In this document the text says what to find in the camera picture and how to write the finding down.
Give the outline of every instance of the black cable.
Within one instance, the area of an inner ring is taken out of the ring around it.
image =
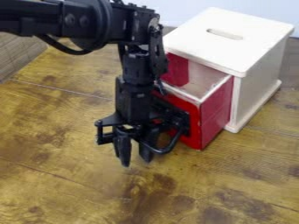
[[[77,51],[77,50],[68,48],[65,45],[63,45],[56,39],[53,39],[48,35],[36,35],[36,37],[41,41],[44,41],[49,46],[55,47],[57,50],[60,50],[61,52],[64,52],[67,54],[84,55],[84,54],[92,53],[92,51],[89,51],[89,50]]]

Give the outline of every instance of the wooden table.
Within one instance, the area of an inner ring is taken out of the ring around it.
[[[49,49],[0,86],[0,223],[299,223],[298,82],[204,152],[179,143],[145,164],[135,150],[127,169],[95,145],[119,74],[112,45]]]

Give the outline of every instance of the box lid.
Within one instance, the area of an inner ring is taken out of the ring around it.
[[[227,74],[246,77],[294,29],[291,24],[208,8],[164,36],[164,48]]]

